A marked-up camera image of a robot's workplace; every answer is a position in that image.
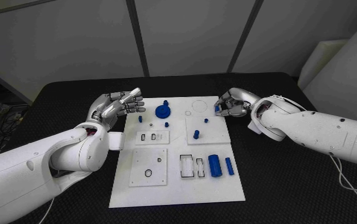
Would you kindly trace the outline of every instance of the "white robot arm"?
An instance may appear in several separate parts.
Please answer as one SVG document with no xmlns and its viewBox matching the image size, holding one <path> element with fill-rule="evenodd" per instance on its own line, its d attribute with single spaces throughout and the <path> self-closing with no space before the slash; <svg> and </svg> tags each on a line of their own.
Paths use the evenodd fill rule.
<svg viewBox="0 0 357 224">
<path fill-rule="evenodd" d="M 265 133 L 277 141 L 288 136 L 297 144 L 357 163 L 357 121 L 301 111 L 294 106 L 298 104 L 285 100 L 275 95 L 261 99 L 244 89 L 232 88 L 215 104 L 216 115 L 242 117 L 251 110 L 249 129 L 258 134 Z"/>
<path fill-rule="evenodd" d="M 146 108 L 140 88 L 104 94 L 87 122 L 0 154 L 0 223 L 9 223 L 56 197 L 97 171 L 108 150 L 123 150 L 124 134 L 108 132 L 117 118 Z M 52 176 L 51 167 L 66 172 Z"/>
</svg>

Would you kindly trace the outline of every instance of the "blue object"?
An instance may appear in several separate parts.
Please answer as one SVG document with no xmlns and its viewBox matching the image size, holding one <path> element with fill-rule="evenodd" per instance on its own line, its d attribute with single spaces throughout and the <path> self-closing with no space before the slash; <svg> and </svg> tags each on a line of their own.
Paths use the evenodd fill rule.
<svg viewBox="0 0 357 224">
<path fill-rule="evenodd" d="M 235 175 L 231 158 L 226 158 L 226 164 L 228 164 L 228 169 L 229 169 L 229 175 Z"/>
<path fill-rule="evenodd" d="M 212 154 L 209 156 L 209 163 L 210 163 L 210 175 L 212 177 L 221 177 L 222 176 L 222 169 L 219 164 L 219 158 L 216 154 Z"/>
<path fill-rule="evenodd" d="M 159 118 L 164 119 L 170 116 L 172 114 L 172 109 L 169 107 L 169 102 L 167 100 L 164 101 L 164 104 L 160 105 L 156 110 L 154 110 L 154 114 Z"/>
<path fill-rule="evenodd" d="M 195 139 L 199 139 L 199 130 L 195 130 L 193 138 L 195 138 Z"/>
</svg>

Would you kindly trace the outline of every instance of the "black textured mat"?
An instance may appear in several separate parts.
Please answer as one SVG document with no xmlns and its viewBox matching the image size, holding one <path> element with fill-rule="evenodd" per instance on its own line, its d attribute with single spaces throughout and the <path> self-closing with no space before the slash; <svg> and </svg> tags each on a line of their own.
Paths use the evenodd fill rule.
<svg viewBox="0 0 357 224">
<path fill-rule="evenodd" d="M 88 108 L 102 93 L 134 87 L 141 88 L 146 98 L 221 96 L 239 87 L 261 97 L 284 95 L 314 110 L 284 73 L 58 82 L 43 88 L 7 149 L 72 129 L 85 121 Z M 339 185 L 330 157 L 288 138 L 277 142 L 255 134 L 248 129 L 249 121 L 249 116 L 226 118 L 245 202 L 110 209 L 120 154 L 110 151 L 100 171 L 55 198 L 43 223 L 357 223 L 357 196 Z M 114 131 L 123 131 L 124 124 L 126 117 Z M 357 185 L 357 165 L 343 164 L 346 177 Z M 48 207 L 49 203 L 15 223 L 39 223 Z"/>
</svg>

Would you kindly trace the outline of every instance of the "circular hole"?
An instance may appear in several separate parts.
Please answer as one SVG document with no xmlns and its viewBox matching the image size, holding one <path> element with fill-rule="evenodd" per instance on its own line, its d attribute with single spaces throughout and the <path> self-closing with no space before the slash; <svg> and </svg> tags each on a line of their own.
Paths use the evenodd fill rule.
<svg viewBox="0 0 357 224">
<path fill-rule="evenodd" d="M 146 177 L 150 177 L 150 176 L 151 176 L 151 173 L 153 173 L 151 170 L 147 169 L 147 170 L 146 170 Z"/>
</svg>

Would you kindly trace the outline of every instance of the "blue knob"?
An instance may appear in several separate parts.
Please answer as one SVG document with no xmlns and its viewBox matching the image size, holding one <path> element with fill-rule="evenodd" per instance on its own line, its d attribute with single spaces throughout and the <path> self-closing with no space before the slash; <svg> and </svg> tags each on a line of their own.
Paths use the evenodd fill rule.
<svg viewBox="0 0 357 224">
<path fill-rule="evenodd" d="M 195 139 L 199 139 L 199 130 L 195 130 L 193 138 L 195 138 Z"/>
</svg>

